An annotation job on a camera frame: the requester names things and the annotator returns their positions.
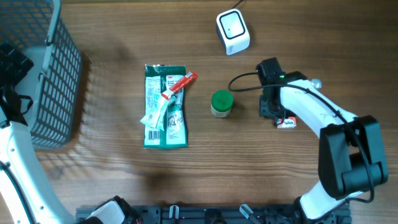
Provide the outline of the green lid round jar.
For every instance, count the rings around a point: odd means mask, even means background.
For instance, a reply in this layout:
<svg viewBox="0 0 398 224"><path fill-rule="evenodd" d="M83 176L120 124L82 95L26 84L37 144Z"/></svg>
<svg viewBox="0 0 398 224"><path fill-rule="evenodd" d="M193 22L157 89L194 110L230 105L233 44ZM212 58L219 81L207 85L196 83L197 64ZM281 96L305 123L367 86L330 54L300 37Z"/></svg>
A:
<svg viewBox="0 0 398 224"><path fill-rule="evenodd" d="M211 98L211 112L218 118L227 117L233 107L234 98L228 90L218 90Z"/></svg>

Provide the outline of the yellow oil bottle silver cap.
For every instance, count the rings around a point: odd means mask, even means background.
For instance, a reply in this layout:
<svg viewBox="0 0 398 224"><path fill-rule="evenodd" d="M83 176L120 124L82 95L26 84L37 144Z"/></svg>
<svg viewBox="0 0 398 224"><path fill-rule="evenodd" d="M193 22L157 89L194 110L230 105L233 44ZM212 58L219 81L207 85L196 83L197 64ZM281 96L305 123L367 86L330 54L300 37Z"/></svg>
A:
<svg viewBox="0 0 398 224"><path fill-rule="evenodd" d="M320 79L314 78L311 80L311 85L314 89L320 89L322 87L322 81Z"/></svg>

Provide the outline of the red stick sachet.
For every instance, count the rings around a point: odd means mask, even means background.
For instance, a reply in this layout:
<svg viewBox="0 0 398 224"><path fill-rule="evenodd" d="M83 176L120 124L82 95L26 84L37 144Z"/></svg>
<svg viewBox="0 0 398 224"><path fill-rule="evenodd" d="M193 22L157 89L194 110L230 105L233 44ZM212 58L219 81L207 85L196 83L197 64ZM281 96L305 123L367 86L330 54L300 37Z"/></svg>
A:
<svg viewBox="0 0 398 224"><path fill-rule="evenodd" d="M169 100L172 96L174 96L174 94L176 94L183 87L196 80L197 78L198 75L195 72L189 71L186 75L179 79L177 83L173 84L170 88L167 88L165 91L163 91L161 93L161 96L164 97L166 100Z"/></svg>

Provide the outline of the green white gloves packet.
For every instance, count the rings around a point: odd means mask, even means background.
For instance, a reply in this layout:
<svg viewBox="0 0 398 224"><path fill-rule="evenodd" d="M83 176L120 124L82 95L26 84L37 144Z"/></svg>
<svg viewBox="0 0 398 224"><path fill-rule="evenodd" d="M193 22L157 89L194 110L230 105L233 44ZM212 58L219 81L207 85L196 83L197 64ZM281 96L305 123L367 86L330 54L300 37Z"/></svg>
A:
<svg viewBox="0 0 398 224"><path fill-rule="evenodd" d="M177 83L186 74L184 65L145 66L145 112L149 109L149 98L154 93L162 93ZM173 149L187 147L187 130L183 112L185 90L174 94L175 103L167 108L164 130L144 126L144 148Z"/></svg>

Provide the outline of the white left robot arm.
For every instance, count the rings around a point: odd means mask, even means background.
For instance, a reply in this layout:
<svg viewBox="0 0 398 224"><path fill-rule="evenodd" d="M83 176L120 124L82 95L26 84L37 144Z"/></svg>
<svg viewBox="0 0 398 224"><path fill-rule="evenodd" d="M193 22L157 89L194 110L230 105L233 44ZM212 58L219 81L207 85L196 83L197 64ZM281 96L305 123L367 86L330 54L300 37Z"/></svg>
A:
<svg viewBox="0 0 398 224"><path fill-rule="evenodd" d="M72 41L1 44L1 195L15 223L75 223L35 148L71 136L82 59Z"/></svg>

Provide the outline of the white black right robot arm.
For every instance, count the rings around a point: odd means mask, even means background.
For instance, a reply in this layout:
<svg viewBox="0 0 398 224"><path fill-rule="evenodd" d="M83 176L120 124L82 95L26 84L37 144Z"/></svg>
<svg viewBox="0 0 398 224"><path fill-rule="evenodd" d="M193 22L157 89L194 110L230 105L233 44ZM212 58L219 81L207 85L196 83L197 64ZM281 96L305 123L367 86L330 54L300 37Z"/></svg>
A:
<svg viewBox="0 0 398 224"><path fill-rule="evenodd" d="M351 201L388 180L381 127L372 116L358 117L318 89L320 82L300 72L285 73L276 58L256 67L261 83L259 114L272 118L275 126L300 118L319 138L319 181L293 205L292 223L322 222Z"/></svg>

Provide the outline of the white barcode scanner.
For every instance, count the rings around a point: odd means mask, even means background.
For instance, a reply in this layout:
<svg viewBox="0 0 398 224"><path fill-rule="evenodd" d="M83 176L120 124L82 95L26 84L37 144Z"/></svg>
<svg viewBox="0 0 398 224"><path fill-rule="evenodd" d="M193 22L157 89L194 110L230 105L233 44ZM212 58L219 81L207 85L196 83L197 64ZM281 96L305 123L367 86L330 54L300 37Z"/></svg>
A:
<svg viewBox="0 0 398 224"><path fill-rule="evenodd" d="M233 55L247 49L251 41L243 15L238 9L230 9L218 14L216 33L226 55Z"/></svg>

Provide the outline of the grey plastic mesh basket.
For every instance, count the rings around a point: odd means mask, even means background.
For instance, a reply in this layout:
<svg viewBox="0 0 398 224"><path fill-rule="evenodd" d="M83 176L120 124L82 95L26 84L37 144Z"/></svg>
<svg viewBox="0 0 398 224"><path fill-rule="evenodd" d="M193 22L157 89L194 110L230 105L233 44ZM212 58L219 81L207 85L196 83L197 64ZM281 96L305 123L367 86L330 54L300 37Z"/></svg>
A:
<svg viewBox="0 0 398 224"><path fill-rule="evenodd" d="M62 20L61 2L1 1L1 42L33 63L15 91L28 97L22 111L34 149L65 145L72 131L82 59Z"/></svg>

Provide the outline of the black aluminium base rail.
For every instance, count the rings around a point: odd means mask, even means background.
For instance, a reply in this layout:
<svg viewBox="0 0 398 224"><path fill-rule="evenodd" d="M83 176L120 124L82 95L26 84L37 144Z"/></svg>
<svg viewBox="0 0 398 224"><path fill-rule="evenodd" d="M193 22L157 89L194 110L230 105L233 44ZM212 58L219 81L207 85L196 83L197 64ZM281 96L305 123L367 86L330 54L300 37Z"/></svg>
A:
<svg viewBox="0 0 398 224"><path fill-rule="evenodd" d="M299 211L288 204L251 207L249 216L245 216L239 207L133 206L132 211L133 214L128 213L123 223L302 223Z"/></svg>

